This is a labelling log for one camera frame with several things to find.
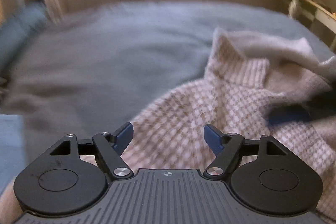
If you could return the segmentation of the pink houndstooth knit jacket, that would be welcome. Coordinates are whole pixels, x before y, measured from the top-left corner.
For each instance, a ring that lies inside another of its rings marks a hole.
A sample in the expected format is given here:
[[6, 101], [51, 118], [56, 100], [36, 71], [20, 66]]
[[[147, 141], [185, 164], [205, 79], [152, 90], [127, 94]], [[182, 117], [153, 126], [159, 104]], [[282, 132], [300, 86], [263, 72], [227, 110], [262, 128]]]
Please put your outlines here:
[[[65, 134], [5, 188], [1, 223], [335, 223], [333, 82], [294, 61], [250, 57], [216, 30], [204, 76], [129, 121], [121, 158], [133, 176], [98, 167], [92, 138], [104, 131]], [[284, 105], [311, 122], [269, 124]], [[203, 175], [215, 159], [207, 124], [244, 137], [226, 178]]]

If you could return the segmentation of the blue-grey bed sheet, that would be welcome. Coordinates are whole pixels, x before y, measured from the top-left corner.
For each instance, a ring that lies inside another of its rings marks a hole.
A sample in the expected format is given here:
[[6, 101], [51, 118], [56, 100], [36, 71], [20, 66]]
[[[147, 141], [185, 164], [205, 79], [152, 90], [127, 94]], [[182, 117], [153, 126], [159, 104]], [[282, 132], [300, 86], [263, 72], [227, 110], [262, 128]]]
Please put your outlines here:
[[203, 77], [216, 28], [250, 57], [333, 79], [335, 54], [286, 15], [209, 1], [104, 5], [49, 22], [1, 73], [1, 114], [21, 115], [27, 164], [63, 135], [115, 130]]

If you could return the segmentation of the cream wooden desk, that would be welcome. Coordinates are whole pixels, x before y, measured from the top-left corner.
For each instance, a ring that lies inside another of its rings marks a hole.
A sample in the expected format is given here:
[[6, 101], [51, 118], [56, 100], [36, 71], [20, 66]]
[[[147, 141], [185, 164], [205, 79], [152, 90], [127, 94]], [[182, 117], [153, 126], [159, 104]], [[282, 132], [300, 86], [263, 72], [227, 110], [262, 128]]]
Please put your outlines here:
[[[282, 0], [288, 7], [291, 0]], [[313, 0], [299, 0], [303, 9], [298, 22], [304, 25], [310, 32], [318, 36], [335, 53], [335, 13]]]

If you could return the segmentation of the white bedpost finial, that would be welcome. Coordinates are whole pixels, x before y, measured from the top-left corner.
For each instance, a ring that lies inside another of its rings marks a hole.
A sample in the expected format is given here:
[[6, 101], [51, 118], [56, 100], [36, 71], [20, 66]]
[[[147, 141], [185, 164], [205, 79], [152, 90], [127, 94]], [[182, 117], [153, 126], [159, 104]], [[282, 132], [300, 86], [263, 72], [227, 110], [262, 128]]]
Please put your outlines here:
[[302, 15], [302, 11], [301, 2], [299, 0], [291, 0], [288, 7], [288, 16], [291, 19], [298, 20]]

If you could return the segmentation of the light blue folded cloth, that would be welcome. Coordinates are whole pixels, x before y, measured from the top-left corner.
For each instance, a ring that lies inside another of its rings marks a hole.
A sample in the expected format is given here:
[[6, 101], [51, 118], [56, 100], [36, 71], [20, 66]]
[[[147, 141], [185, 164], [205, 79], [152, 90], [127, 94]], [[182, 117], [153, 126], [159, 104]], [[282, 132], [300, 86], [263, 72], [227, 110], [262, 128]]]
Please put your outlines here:
[[3, 193], [12, 179], [27, 165], [24, 121], [21, 115], [0, 116], [0, 191]]

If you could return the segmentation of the teal blue pillow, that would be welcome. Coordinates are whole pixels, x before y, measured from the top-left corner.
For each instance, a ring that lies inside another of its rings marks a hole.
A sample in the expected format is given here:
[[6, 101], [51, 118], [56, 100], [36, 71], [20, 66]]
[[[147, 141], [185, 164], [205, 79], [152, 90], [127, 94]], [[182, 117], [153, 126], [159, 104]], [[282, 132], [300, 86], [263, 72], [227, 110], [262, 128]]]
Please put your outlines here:
[[6, 71], [21, 51], [49, 22], [41, 2], [30, 3], [11, 15], [1, 25], [1, 73]]

